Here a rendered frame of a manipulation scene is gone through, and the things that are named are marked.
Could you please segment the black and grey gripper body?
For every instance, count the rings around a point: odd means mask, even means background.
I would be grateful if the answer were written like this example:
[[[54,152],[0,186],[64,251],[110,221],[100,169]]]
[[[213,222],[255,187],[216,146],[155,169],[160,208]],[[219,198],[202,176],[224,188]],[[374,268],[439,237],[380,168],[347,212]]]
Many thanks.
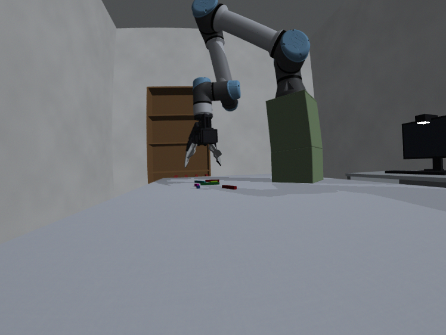
[[[207,118],[207,119],[206,119]],[[199,130],[194,131],[194,140],[197,146],[203,144],[207,146],[207,144],[215,144],[218,142],[218,131],[217,129],[212,128],[211,119],[213,118],[213,114],[197,114],[194,116],[194,120],[199,121]],[[210,131],[214,130],[214,131]],[[200,136],[202,135],[202,138]]]

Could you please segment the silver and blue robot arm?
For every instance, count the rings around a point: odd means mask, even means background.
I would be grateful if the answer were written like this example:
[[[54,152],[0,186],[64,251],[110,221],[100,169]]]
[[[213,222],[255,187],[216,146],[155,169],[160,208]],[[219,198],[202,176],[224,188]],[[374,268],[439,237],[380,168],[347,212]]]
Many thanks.
[[[223,100],[221,103],[226,111],[234,111],[238,106],[240,82],[232,80],[223,31],[268,51],[270,57],[274,58],[277,80],[275,98],[306,90],[301,76],[301,67],[310,49],[306,34],[296,29],[275,31],[229,11],[218,0],[194,0],[191,9],[209,50],[216,77],[216,82],[211,82],[207,77],[194,79],[194,116],[212,114],[212,101]]]

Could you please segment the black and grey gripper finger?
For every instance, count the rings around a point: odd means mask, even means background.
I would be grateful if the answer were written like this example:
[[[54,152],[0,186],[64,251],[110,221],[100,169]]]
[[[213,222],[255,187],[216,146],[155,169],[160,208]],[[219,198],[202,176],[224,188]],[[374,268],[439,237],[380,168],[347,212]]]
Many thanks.
[[[196,151],[197,144],[195,144],[194,135],[188,140],[186,154],[185,154],[185,163],[184,167],[186,168],[188,165],[189,158],[193,156]]]
[[[216,158],[217,163],[218,163],[220,166],[222,166],[222,165],[221,165],[221,158],[220,158],[220,155],[221,155],[222,153],[221,153],[220,150],[217,149],[217,147],[216,147],[216,143],[215,143],[214,145],[213,145],[213,144],[209,144],[209,150],[210,150],[211,152],[213,152],[213,156]]]

